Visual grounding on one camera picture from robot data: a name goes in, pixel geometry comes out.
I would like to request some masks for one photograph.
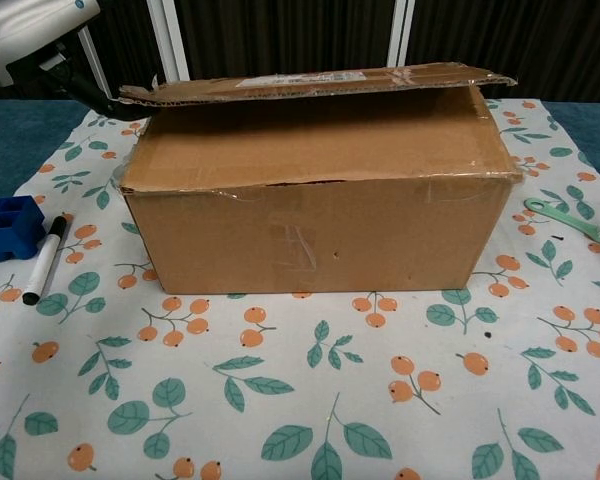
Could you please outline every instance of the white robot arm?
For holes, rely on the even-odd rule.
[[[135,120],[155,109],[126,105],[72,68],[63,40],[115,0],[0,0],[0,87],[46,77],[98,113]]]

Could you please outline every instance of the printed tablecloth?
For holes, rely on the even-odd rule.
[[[600,245],[522,204],[600,224],[600,175],[488,104],[525,182],[442,292],[164,294],[115,189],[142,123],[89,113],[17,192],[72,221],[37,307],[0,263],[0,478],[600,479]]]

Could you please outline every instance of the black marker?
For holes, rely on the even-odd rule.
[[[47,276],[53,264],[53,259],[56,256],[58,245],[64,235],[64,230],[67,227],[67,219],[64,217],[56,217],[51,224],[49,234],[44,239],[44,245],[38,254],[38,261],[33,267],[29,285],[22,295],[22,301],[25,305],[35,305],[40,300],[40,294],[47,283]]]

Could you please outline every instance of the green handle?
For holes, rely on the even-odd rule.
[[[554,220],[558,220],[559,222],[562,222],[565,225],[569,225],[570,227],[573,227],[576,230],[580,230],[582,233],[588,235],[589,237],[594,237],[598,233],[598,229],[596,226],[591,225],[587,222],[583,222],[582,220],[579,220],[577,218],[573,218],[571,215],[567,215],[566,213],[562,213],[557,208],[552,207],[547,202],[545,202],[544,200],[540,200],[539,198],[527,198],[524,201],[524,206],[532,212],[536,212],[540,215],[553,218]]]

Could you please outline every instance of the open box lid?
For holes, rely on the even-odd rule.
[[[475,87],[491,83],[515,81],[437,63],[197,80],[153,92],[123,87],[124,101],[196,106],[150,120],[121,187],[195,192],[456,175],[517,181]]]

